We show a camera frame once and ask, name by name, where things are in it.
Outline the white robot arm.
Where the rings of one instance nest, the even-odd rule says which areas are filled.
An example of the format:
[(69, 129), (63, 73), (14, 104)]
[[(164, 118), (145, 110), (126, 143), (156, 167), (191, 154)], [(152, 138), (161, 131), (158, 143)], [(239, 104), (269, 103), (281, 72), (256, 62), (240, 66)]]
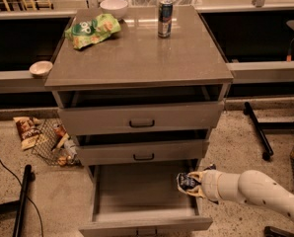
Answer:
[(262, 206), (294, 222), (294, 195), (263, 172), (248, 170), (230, 174), (205, 170), (188, 173), (186, 182), (184, 193), (189, 196)]

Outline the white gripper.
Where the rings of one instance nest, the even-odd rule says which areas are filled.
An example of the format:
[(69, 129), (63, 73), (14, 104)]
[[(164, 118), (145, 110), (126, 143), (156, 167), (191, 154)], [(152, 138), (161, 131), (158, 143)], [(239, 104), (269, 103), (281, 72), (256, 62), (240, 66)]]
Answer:
[(207, 198), (211, 201), (221, 200), (219, 194), (219, 179), (223, 173), (217, 170), (206, 170), (203, 173), (194, 171), (187, 174), (196, 180), (201, 180), (201, 188), (194, 188), (187, 190), (186, 193), (189, 196), (196, 198)]

